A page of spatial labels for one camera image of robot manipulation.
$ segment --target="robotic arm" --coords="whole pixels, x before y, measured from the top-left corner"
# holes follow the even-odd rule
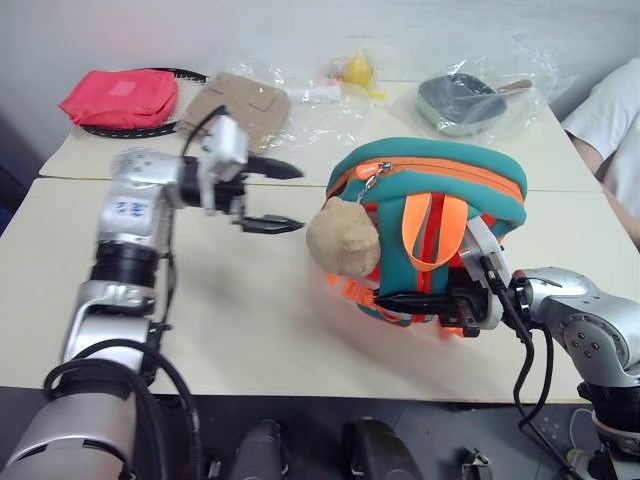
[[[114,160],[114,181],[101,211],[95,264],[89,280],[79,288],[62,362],[110,339],[135,341],[159,351],[169,326],[166,312],[162,321],[152,318],[156,271],[163,258],[173,269],[176,209],[190,205],[202,206],[208,214],[219,210],[246,232],[275,234],[303,226],[275,215],[245,215],[247,173],[281,179],[302,173],[284,162],[249,156],[247,136],[231,117],[218,119],[203,141],[203,150],[199,161],[146,148],[126,150]],[[147,385],[153,382],[155,365],[141,351],[112,347],[91,358],[116,362]],[[129,478],[137,401],[140,398],[121,378],[104,369],[64,374],[55,398],[36,415],[0,478]]]
[[[297,169],[247,155],[246,135],[228,116],[222,116],[205,137],[203,149],[199,161],[144,148],[127,150],[115,159],[113,187],[100,217],[96,261],[89,280],[79,289],[63,362],[109,339],[135,341],[159,351],[169,326],[166,311],[161,321],[152,318],[157,302],[155,276],[163,258],[172,270],[177,208],[190,205],[202,206],[209,214],[222,211],[246,232],[281,233],[302,227],[280,216],[247,217],[244,207],[247,172],[283,179],[301,176]],[[519,270],[512,276],[495,237],[480,219],[469,221],[463,247],[460,254],[471,284],[457,285],[446,296],[397,294],[380,297],[377,303],[402,307],[398,311],[438,313],[443,325],[460,327],[468,336],[495,328],[501,318],[509,323],[505,309],[515,309],[527,329],[547,325],[584,379],[579,393],[594,405],[593,421],[614,465],[637,468],[640,305],[610,296],[567,270]],[[501,300],[494,295],[496,282],[506,292]],[[155,365],[147,357],[120,346],[91,356],[126,366],[150,384]],[[65,374],[56,391],[32,421],[0,479],[127,478],[135,407],[140,400],[133,390],[94,369]],[[640,477],[633,475],[619,473],[618,477]]]

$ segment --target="red pouch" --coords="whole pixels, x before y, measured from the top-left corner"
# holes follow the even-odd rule
[[[151,128],[161,125],[178,100],[171,72],[91,71],[59,105],[74,125]]]

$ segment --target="person's arm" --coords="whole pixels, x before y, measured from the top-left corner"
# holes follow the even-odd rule
[[[591,173],[595,175],[598,171],[598,168],[600,168],[600,165],[602,165],[602,163],[604,162],[604,158],[602,158],[602,155],[600,155],[600,152],[598,152],[598,150],[593,148],[584,140],[581,140],[571,134],[569,134],[569,136],[571,137],[571,143],[573,143],[573,146],[578,151],[578,154],[580,155],[580,157],[582,157],[582,160],[587,165],[589,170],[591,170]],[[611,209],[618,217],[618,220],[626,230],[629,237],[631,237],[633,244],[638,250],[640,250],[640,223],[638,223],[638,221],[625,210],[624,206],[613,195],[613,193],[609,191],[607,187],[602,185],[602,190],[604,191],[604,194],[609,201],[609,205],[611,205]]]
[[[581,138],[578,138],[572,135],[570,132],[569,137],[571,138],[571,143],[576,148],[582,160],[587,165],[587,168],[591,170],[592,174],[596,174],[600,166],[604,163],[604,158],[598,150],[593,148],[589,143],[585,142]]]

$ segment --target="orange strap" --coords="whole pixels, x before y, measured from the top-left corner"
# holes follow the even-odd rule
[[[371,308],[372,310],[377,311],[380,315],[382,315],[390,322],[395,323],[402,320],[402,318],[396,317],[395,315],[382,308],[380,305],[377,305],[373,301],[373,290],[371,290],[370,288],[365,287],[361,283],[349,277],[343,277],[341,275],[334,275],[331,273],[327,273],[325,275],[327,277],[329,286],[331,286],[334,290],[339,292],[348,300],[351,300],[358,305],[362,305],[363,307]]]
[[[413,255],[413,250],[430,203],[430,193],[408,195],[402,216],[402,243],[411,264],[421,272],[429,272],[447,263],[458,252],[467,226],[467,203],[457,197],[446,195],[442,207],[436,260],[434,263],[430,263],[416,258]]]

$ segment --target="white sleeve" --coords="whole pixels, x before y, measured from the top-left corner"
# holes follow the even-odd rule
[[[640,115],[620,143],[602,183],[640,223]]]
[[[562,126],[600,152],[615,152],[640,112],[640,57],[596,85]]]

